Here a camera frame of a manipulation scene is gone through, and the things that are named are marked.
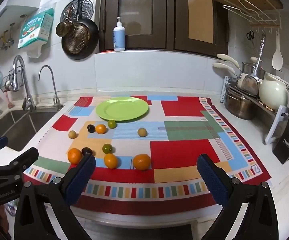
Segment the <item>white blue pump bottle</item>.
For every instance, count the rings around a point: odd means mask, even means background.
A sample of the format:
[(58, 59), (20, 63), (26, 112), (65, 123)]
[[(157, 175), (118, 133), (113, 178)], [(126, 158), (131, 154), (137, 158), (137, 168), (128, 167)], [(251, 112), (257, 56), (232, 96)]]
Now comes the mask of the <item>white blue pump bottle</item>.
[(125, 51), (125, 28), (121, 17), (117, 17), (117, 23), (113, 29), (113, 49), (114, 51)]

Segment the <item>dark plum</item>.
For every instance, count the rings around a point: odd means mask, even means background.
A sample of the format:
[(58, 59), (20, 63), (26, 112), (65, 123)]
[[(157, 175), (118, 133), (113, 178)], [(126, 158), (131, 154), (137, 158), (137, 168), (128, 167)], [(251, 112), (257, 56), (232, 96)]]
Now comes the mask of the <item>dark plum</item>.
[(93, 151), (91, 150), (91, 148), (89, 147), (84, 147), (81, 149), (81, 153), (83, 156), (85, 156), (86, 154), (91, 154), (93, 155)]
[(88, 131), (89, 133), (94, 133), (94, 132), (96, 131), (96, 128), (95, 128), (94, 125), (89, 124), (89, 125), (87, 125), (87, 131)]

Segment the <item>brass colander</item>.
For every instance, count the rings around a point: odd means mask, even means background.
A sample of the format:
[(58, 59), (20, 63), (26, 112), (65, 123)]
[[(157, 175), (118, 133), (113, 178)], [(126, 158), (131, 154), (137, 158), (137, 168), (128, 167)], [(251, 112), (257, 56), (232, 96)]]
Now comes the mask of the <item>brass colander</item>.
[(89, 38), (88, 29), (82, 24), (77, 24), (72, 32), (65, 36), (65, 47), (72, 54), (80, 53), (88, 44)]

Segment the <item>green lime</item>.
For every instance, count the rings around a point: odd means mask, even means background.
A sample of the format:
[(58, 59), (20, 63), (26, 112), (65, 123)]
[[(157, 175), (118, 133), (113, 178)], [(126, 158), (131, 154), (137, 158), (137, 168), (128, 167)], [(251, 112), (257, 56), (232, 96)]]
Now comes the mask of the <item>green lime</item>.
[(114, 128), (116, 128), (116, 126), (117, 126), (117, 124), (116, 124), (115, 120), (109, 120), (108, 121), (108, 127), (110, 129), (114, 129)]
[(111, 144), (104, 144), (102, 146), (102, 151), (105, 153), (105, 154), (108, 154), (108, 153), (113, 153), (113, 146)]

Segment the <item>small orange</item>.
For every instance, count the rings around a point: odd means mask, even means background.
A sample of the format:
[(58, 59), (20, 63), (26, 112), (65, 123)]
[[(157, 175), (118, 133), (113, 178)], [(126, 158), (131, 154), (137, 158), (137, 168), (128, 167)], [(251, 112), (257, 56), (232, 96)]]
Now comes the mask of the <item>small orange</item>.
[(95, 127), (95, 130), (98, 134), (105, 134), (107, 132), (107, 127), (104, 124), (98, 124)]
[(114, 154), (108, 153), (104, 157), (104, 164), (109, 169), (116, 169), (118, 166), (118, 159)]

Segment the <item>steel cooking pot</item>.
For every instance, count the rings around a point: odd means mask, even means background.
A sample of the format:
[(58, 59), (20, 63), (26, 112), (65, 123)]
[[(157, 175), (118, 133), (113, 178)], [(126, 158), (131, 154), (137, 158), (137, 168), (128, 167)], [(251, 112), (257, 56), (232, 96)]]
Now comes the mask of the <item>steel cooking pot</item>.
[(256, 105), (240, 93), (227, 88), (225, 107), (233, 115), (244, 120), (252, 120), (256, 114)]

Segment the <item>white rice paddle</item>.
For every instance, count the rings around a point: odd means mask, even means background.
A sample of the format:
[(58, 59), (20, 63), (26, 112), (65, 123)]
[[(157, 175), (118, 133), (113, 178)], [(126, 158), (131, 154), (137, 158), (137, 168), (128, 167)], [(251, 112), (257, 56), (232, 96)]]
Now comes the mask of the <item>white rice paddle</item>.
[(280, 35), (278, 31), (276, 32), (276, 50), (272, 57), (272, 67), (275, 70), (281, 70), (283, 67), (283, 56), (281, 53)]

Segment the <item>steel kitchen sink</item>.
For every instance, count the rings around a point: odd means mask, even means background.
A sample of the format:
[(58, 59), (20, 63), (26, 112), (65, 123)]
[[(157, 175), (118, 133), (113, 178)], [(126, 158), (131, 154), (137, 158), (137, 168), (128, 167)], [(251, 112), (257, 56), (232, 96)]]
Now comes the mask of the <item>steel kitchen sink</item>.
[(8, 147), (21, 151), (36, 133), (57, 113), (55, 109), (14, 110), (0, 119), (0, 137), (8, 138)]

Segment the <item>black scissors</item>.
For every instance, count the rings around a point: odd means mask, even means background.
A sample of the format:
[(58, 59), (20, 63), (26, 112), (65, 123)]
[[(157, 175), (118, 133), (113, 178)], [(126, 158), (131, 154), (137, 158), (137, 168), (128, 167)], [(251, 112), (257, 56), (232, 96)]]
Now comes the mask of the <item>black scissors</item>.
[(246, 33), (246, 38), (251, 42), (253, 48), (255, 48), (255, 43), (254, 43), (255, 34), (252, 30), (249, 30), (249, 32)]

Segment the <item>chrome kitchen faucet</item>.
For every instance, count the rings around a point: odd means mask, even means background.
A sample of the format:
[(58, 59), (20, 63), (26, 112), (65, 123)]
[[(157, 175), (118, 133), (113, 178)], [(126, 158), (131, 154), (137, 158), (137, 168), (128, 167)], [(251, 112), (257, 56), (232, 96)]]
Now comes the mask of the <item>chrome kitchen faucet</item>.
[(36, 110), (36, 105), (34, 103), (33, 97), (29, 90), (24, 60), (21, 55), (16, 55), (16, 57), (13, 60), (13, 66), (12, 66), (12, 87), (13, 87), (12, 91), (13, 92), (19, 91), (21, 84), (25, 88), (25, 92), (26, 92), (26, 97), (23, 100), (22, 109), (24, 111)]

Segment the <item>small tan fruit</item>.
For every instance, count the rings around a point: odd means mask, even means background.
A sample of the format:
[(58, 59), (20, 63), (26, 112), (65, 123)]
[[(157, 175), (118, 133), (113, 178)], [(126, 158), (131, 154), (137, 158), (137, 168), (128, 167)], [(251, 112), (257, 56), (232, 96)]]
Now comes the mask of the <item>small tan fruit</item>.
[(69, 131), (68, 137), (70, 139), (75, 139), (77, 137), (77, 133), (74, 130)]

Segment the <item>large orange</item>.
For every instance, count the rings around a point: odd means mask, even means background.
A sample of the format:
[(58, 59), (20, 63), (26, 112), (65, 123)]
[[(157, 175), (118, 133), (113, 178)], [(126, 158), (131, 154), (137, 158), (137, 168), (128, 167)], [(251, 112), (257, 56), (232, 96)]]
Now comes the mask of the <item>large orange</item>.
[(79, 149), (71, 148), (67, 153), (67, 158), (71, 164), (78, 165), (83, 155)]
[(151, 165), (151, 158), (147, 154), (139, 154), (133, 158), (132, 164), (137, 170), (144, 171), (149, 169)]

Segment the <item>teal white tissue box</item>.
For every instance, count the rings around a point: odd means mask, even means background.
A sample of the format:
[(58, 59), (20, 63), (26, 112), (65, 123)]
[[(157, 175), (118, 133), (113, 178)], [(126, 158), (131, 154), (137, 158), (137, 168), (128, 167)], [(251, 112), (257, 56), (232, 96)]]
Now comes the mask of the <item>teal white tissue box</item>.
[(19, 33), (18, 49), (34, 48), (48, 42), (53, 24), (54, 9), (49, 8), (27, 20)]

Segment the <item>white ceramic jug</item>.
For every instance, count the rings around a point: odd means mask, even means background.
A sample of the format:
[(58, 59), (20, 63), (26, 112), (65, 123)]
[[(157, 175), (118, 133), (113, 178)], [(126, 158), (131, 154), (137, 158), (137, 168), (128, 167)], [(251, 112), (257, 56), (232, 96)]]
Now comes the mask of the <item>white ceramic jug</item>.
[(288, 103), (288, 88), (287, 81), (266, 72), (259, 88), (259, 98), (265, 106), (277, 111), (280, 106), (286, 106)]

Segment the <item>black frying pan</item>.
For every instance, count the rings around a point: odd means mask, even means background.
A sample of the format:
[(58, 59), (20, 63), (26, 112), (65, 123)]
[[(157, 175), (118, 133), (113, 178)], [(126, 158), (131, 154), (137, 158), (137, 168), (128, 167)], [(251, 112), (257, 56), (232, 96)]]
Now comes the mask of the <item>black frying pan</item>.
[(99, 29), (91, 19), (81, 18), (73, 22), (68, 34), (61, 38), (64, 53), (73, 60), (90, 56), (99, 41)]

